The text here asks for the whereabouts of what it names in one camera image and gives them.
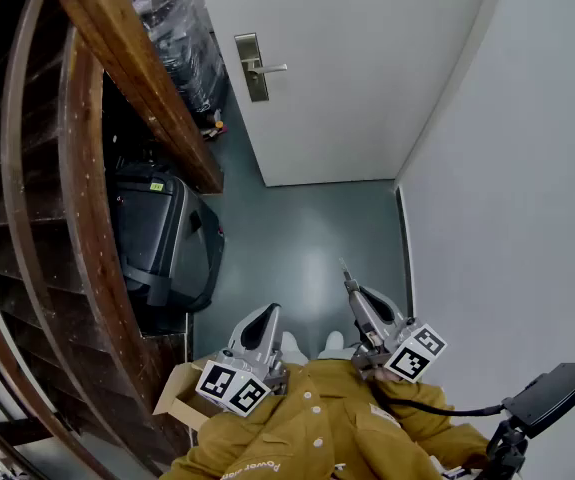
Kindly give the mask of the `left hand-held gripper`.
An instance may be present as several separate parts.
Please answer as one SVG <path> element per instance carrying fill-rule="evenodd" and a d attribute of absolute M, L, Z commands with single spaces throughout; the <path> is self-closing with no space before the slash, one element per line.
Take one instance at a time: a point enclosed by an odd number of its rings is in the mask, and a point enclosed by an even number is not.
<path fill-rule="evenodd" d="M 250 415 L 270 395 L 283 395 L 288 369 L 279 331 L 281 306 L 252 311 L 232 331 L 227 345 L 206 362 L 196 384 L 198 395 L 238 416 Z"/>

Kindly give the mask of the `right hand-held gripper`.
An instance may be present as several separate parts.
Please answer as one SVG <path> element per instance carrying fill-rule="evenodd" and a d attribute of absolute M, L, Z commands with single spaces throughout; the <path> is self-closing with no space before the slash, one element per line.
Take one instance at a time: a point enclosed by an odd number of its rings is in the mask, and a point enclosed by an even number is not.
<path fill-rule="evenodd" d="M 430 325 L 404 316 L 380 292 L 352 277 L 344 285 L 360 335 L 351 358 L 354 367 L 363 378 L 383 369 L 408 382 L 419 381 L 447 349 L 447 342 Z"/>

